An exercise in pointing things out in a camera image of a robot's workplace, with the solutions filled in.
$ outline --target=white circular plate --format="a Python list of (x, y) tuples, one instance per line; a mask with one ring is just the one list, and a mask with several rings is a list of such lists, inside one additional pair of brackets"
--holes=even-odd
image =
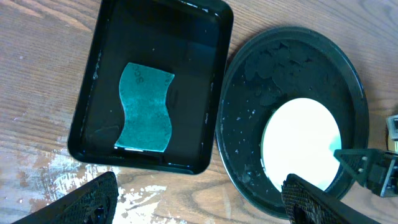
[(289, 174), (326, 190), (339, 168), (335, 149), (341, 149), (341, 138), (333, 115), (315, 100), (298, 98), (271, 116), (262, 135), (261, 159), (280, 192)]

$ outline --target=wavy sponge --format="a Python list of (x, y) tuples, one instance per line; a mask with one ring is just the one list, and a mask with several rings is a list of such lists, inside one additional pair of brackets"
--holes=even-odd
[(172, 135), (166, 94), (174, 74), (128, 63), (119, 83), (124, 126), (116, 147), (164, 152)]

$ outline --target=white paint splatter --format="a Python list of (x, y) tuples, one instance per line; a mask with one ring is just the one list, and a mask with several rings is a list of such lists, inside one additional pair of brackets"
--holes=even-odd
[(148, 204), (146, 202), (165, 192), (166, 189), (166, 186), (150, 185), (141, 188), (140, 192), (130, 189), (127, 193), (122, 187), (119, 187), (118, 204), (113, 223), (151, 223), (160, 200)]

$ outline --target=wooden table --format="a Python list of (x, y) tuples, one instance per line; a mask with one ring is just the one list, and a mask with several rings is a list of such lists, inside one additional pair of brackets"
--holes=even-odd
[[(304, 26), (337, 43), (356, 67), (371, 116), (369, 147), (386, 148), (384, 121), (398, 106), (398, 1), (228, 0), (229, 54), (276, 26)], [(100, 0), (0, 0), (0, 223), (18, 220), (106, 170), (118, 177), (115, 223), (288, 223), (240, 196), (216, 146), (206, 172), (178, 175), (84, 164), (66, 140)], [(398, 222), (398, 198), (358, 184), (343, 202)]]

